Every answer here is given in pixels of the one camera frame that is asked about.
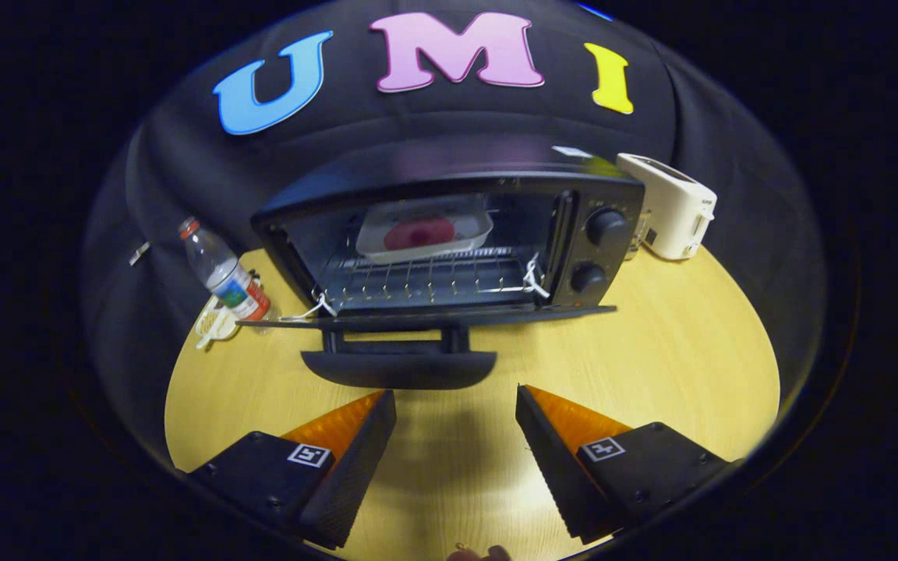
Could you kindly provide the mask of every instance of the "red food item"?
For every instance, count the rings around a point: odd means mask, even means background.
[[[386,249],[421,248],[424,245],[445,244],[456,238],[456,227],[444,217],[424,217],[397,224],[384,236]]]

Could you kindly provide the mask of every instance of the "baking tray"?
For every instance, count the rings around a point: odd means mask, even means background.
[[[370,207],[355,250],[377,265],[480,248],[494,228],[479,195],[435,196]]]

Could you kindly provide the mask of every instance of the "oven rack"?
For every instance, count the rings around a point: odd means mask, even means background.
[[[336,308],[341,309],[349,302],[408,302],[423,298],[435,305],[467,295],[527,291],[529,284],[524,277],[528,262],[520,258],[520,253],[516,248],[497,246],[389,265],[375,265],[357,255],[346,256],[335,263],[329,274],[324,297],[337,302]],[[538,259],[535,267],[541,284],[545,273]],[[319,294],[320,287],[314,287],[311,297],[317,299]]]

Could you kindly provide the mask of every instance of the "bottle label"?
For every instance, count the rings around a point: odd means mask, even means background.
[[[270,301],[252,276],[240,263],[235,270],[210,289],[234,313],[238,319],[261,319],[268,310]]]

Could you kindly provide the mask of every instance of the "letter m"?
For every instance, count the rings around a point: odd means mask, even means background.
[[[421,68],[421,53],[452,82],[462,82],[478,54],[487,65],[477,77],[488,84],[533,88],[546,80],[532,65],[525,30],[532,22],[509,14],[485,12],[473,18],[463,33],[456,34],[429,14],[397,14],[374,21],[372,30],[386,36],[388,74],[377,82],[381,92],[406,92],[435,81]]]

